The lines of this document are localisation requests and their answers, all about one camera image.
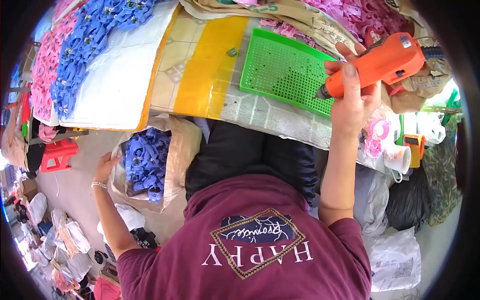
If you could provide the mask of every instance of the black plastic bag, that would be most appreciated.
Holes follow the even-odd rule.
[[[390,187],[385,213],[390,226],[396,230],[405,230],[415,226],[419,231],[430,216],[430,190],[427,175],[420,168],[413,169],[409,181],[394,183]]]

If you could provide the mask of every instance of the small green plastic piece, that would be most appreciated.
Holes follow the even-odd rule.
[[[23,137],[27,136],[27,122],[22,124],[22,136]]]
[[[334,60],[301,42],[254,28],[240,90],[297,106],[330,118],[334,99],[316,97],[325,83],[324,61]]]
[[[400,119],[400,137],[395,144],[398,146],[403,146],[403,115],[398,115],[398,118]]]
[[[231,57],[237,56],[237,51],[235,50],[235,48],[230,49],[227,53],[228,53],[228,55],[230,55]]]

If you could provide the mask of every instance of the printed graphic on shirt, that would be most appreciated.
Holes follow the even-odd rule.
[[[283,216],[291,221],[289,215]],[[231,216],[222,219],[222,227],[247,219],[247,216]],[[277,216],[261,216],[250,222],[220,233],[224,240],[238,240],[248,243],[266,243],[295,238],[293,228]]]
[[[210,254],[202,265],[223,266],[221,255],[217,255],[221,252],[235,273],[245,279],[271,263],[282,264],[291,250],[295,253],[294,257],[289,255],[292,262],[313,260],[305,235],[290,216],[283,216],[273,208],[251,217],[225,218],[221,225],[210,233],[215,244],[209,244]]]

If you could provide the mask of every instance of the white cup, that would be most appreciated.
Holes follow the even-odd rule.
[[[410,147],[393,145],[389,146],[384,151],[384,164],[390,168],[393,178],[396,183],[400,183],[403,179],[402,174],[408,172],[410,161],[412,160],[412,152]],[[398,171],[400,180],[398,180],[393,172]]]

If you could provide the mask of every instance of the woman's right hand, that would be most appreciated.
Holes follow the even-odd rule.
[[[349,62],[357,56],[343,43],[337,43],[336,49],[347,63],[339,61],[324,62],[326,73],[332,75],[342,71],[342,82],[345,89],[344,96],[334,101],[330,118],[332,120],[332,134],[344,137],[357,137],[368,118],[380,105],[380,81],[360,89],[360,79],[357,69]],[[365,51],[362,44],[355,44],[357,53]]]
[[[104,184],[108,183],[108,177],[112,172],[113,166],[116,165],[121,158],[120,155],[117,155],[114,158],[110,159],[111,155],[112,153],[108,152],[99,159],[93,181],[98,181]]]

